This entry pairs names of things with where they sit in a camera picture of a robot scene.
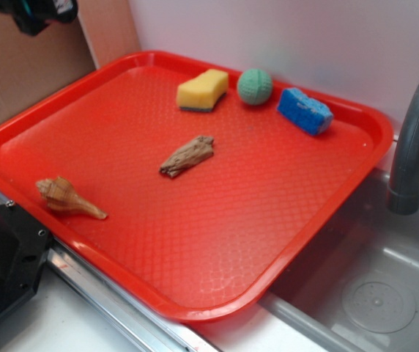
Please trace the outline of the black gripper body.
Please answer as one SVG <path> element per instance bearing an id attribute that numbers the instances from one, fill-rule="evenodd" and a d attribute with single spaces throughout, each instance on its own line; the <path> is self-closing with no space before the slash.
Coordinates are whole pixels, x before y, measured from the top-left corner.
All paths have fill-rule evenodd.
<path id="1" fill-rule="evenodd" d="M 37 36 L 52 23 L 72 23 L 78 16 L 78 2 L 0 0 L 0 13 L 9 15 L 22 33 Z"/>

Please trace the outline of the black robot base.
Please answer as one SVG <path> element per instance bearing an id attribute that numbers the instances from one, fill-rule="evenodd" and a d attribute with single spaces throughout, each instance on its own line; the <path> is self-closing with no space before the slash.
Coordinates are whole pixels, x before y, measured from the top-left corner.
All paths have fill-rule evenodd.
<path id="1" fill-rule="evenodd" d="M 0 205 L 0 320 L 34 297 L 52 234 L 19 205 Z"/>

